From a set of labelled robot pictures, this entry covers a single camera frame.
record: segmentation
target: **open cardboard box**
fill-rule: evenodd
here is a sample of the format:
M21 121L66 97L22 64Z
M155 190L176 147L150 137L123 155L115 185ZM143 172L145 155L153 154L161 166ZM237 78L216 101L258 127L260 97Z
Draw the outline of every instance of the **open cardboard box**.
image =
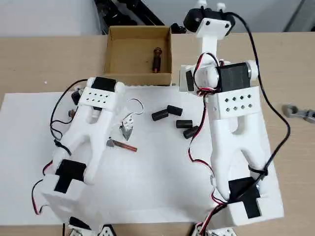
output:
M159 73L152 72L156 47L162 49ZM106 78L126 85L170 85L171 30L168 26L111 26L105 58Z

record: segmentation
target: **small black cylinder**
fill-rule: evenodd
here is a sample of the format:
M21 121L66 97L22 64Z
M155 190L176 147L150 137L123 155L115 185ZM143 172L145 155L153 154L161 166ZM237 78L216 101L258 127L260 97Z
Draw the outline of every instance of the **small black cylinder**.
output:
M186 120L178 119L176 121L176 128L178 128L178 129L190 129L190 128L192 128L192 120L191 119L186 119Z
M174 107L174 106L168 105L167 106L167 111L168 111L169 114L181 116L182 113L183 113L183 108L179 108L179 107Z
M189 139L191 138L192 136L195 135L195 133L197 132L199 126L194 126L193 128L190 128L190 129L187 129L183 132L183 135L185 137L185 139Z
M159 112L155 112L155 113L152 113L152 119L154 121L157 121L159 119L163 119L165 117L168 117L168 112L167 110L162 110L162 111L159 111Z

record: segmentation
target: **white 3d-printed part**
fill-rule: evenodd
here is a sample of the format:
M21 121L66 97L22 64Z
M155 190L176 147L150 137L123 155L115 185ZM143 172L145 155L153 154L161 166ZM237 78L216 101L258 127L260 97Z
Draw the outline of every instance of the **white 3d-printed part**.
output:
M216 93L208 99L213 119L240 117L261 111L258 86Z
M89 105L112 111L115 108L116 96L114 92L85 87L79 105Z

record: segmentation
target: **robotic arm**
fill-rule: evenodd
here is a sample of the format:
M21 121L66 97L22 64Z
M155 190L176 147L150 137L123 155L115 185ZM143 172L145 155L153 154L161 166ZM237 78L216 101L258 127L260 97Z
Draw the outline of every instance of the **robotic arm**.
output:
M217 11L207 8L205 1L191 9L184 25L200 40L201 49L196 65L182 65L180 91L206 96L212 138L211 164L215 174L214 188L226 200L226 207L211 218L220 229L283 217L284 209L273 163L265 170L271 153L261 110L255 61L230 63L216 57L217 41L228 35L235 25L232 15L225 14L225 5ZM237 123L231 129L231 123ZM231 163L236 154L245 157L250 177L229 179ZM265 178L255 184L263 173ZM251 186L248 191L239 193Z
M45 176L42 194L63 222L71 224L80 219L97 232L103 225L104 220L97 209L91 212L93 217L88 217L82 212L86 212L83 207L86 209L89 206L81 206L79 201L86 186L94 184L113 118L121 108L124 91L121 82L101 77L89 78L79 97L78 109L70 128L59 141L55 141L58 146L53 154L55 174ZM82 163L71 158L72 153L86 141L91 143L90 160Z

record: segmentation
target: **wooden table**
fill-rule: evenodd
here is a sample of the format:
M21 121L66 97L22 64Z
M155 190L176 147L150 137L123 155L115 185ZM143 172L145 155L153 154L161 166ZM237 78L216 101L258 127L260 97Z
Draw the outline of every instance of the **wooden table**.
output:
M256 33L261 74L267 95L277 109L293 103L313 108L314 33ZM106 36L0 38L0 102L6 92L63 91L71 82L103 72ZM181 64L194 64L198 43L193 35L173 35L173 80ZM253 59L246 34L232 34L219 43L219 58L233 62ZM271 147L285 126L262 104ZM285 218L235 229L238 236L312 235L315 205L315 125L289 120L292 135L276 157ZM115 225L119 236L184 236L190 223ZM0 236L60 236L61 226L0 227Z

